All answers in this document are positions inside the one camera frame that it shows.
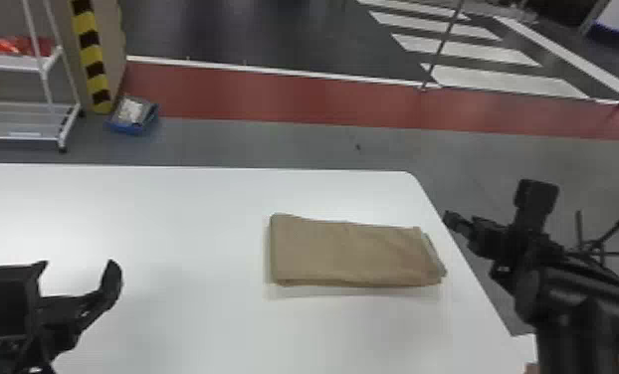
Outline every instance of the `red object on shelf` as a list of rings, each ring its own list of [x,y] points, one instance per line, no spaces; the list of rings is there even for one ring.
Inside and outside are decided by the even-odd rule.
[[[52,56],[54,41],[50,38],[38,38],[40,56]],[[0,37],[0,54],[17,56],[36,56],[30,37]]]

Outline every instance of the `white tabletop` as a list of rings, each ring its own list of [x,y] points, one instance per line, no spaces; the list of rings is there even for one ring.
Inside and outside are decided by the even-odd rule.
[[[448,269],[408,290],[281,288],[276,212],[419,226]],[[400,172],[0,165],[0,265],[49,260],[44,294],[123,268],[119,303],[59,374],[522,372],[495,309],[418,182]]]

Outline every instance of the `folded cloth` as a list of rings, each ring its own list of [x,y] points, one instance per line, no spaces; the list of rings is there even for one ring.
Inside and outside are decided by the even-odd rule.
[[[281,285],[421,286],[447,271],[418,227],[270,219],[271,270]]]

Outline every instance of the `small blue container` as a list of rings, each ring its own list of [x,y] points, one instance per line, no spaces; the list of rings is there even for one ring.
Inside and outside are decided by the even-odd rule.
[[[140,135],[158,120],[158,104],[125,95],[116,112],[106,122],[111,131]]]

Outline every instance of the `shelf rack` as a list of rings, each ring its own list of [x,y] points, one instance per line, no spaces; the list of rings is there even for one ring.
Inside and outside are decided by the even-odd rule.
[[[0,71],[38,74],[46,102],[0,101],[0,140],[56,141],[59,150],[65,152],[68,136],[82,110],[75,81],[71,76],[68,58],[64,53],[63,43],[49,0],[43,0],[43,5],[57,44],[49,57],[42,57],[40,54],[38,35],[29,7],[29,0],[20,1],[35,57],[0,55]],[[48,76],[59,59],[63,60],[66,67],[74,103],[54,102]]]

